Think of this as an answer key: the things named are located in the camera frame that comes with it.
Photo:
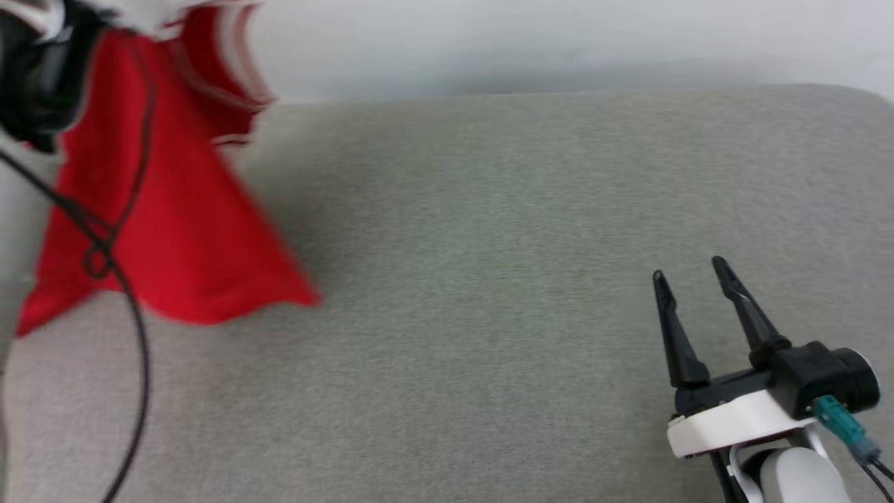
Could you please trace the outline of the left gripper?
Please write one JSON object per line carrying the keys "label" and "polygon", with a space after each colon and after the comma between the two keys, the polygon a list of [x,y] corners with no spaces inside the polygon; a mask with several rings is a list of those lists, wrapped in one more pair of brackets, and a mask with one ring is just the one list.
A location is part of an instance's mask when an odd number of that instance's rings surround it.
{"label": "left gripper", "polygon": [[108,11],[86,1],[3,1],[2,129],[39,152],[80,116]]}

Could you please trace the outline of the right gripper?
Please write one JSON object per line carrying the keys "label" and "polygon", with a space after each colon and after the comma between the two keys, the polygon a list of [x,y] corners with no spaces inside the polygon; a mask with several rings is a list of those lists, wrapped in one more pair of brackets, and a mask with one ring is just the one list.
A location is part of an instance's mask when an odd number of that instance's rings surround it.
{"label": "right gripper", "polygon": [[[728,261],[712,257],[724,296],[733,303],[754,369],[766,369],[777,351],[792,347],[780,335]],[[675,417],[667,439],[676,458],[690,458],[802,429],[816,420],[792,417],[770,394],[769,370],[741,370],[714,379],[696,356],[677,315],[677,300],[661,270],[652,274]]]}

